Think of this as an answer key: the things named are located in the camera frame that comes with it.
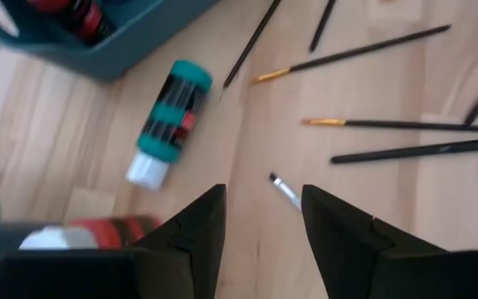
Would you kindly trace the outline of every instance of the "wooden floor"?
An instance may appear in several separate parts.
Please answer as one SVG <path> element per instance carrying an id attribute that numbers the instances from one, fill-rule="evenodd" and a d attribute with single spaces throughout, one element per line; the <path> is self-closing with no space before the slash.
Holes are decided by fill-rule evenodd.
<path id="1" fill-rule="evenodd" d="M 296 190 L 315 184 L 444 248 L 478 248 L 478 154 L 329 164 L 334 154 L 478 135 L 299 124 L 309 117 L 460 122 L 478 96 L 478 1 L 338 1 L 310 55 L 325 3 L 283 0 L 221 101 L 220 86 L 271 0 L 223 0 L 110 85 L 0 49 L 3 218 L 167 219 L 225 183 L 217 297 L 226 299 L 327 297 L 302 217 L 270 184 L 271 171 Z M 447 23 L 448 33 L 426 41 L 250 84 L 266 71 Z M 149 192 L 124 174 L 179 58 L 205 66 L 214 88 L 163 190 Z"/>

